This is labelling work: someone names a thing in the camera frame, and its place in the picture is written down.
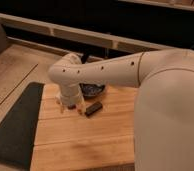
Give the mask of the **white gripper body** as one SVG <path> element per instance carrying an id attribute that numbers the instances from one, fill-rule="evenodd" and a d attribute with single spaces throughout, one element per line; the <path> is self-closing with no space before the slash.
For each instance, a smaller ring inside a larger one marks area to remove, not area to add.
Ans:
<path id="1" fill-rule="evenodd" d="M 84 101 L 81 88 L 78 85 L 60 86 L 56 95 L 57 100 L 66 107 L 75 106 Z"/>

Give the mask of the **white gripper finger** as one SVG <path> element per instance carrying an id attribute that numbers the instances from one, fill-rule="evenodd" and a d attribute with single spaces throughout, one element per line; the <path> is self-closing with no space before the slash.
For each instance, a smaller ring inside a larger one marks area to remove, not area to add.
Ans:
<path id="1" fill-rule="evenodd" d="M 64 107 L 63 105 L 60 105 L 60 113 L 62 114 L 64 112 Z"/>
<path id="2" fill-rule="evenodd" d="M 76 107 L 78 114 L 83 115 L 83 108 L 81 106 Z"/>

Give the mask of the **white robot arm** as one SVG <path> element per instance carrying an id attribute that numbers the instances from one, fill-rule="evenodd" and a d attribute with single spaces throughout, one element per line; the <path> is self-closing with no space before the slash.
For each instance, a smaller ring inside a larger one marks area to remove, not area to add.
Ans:
<path id="1" fill-rule="evenodd" d="M 49 69 L 60 101 L 82 100 L 79 85 L 134 87 L 135 171 L 194 171 L 194 50 L 166 49 L 83 64 L 67 54 Z"/>

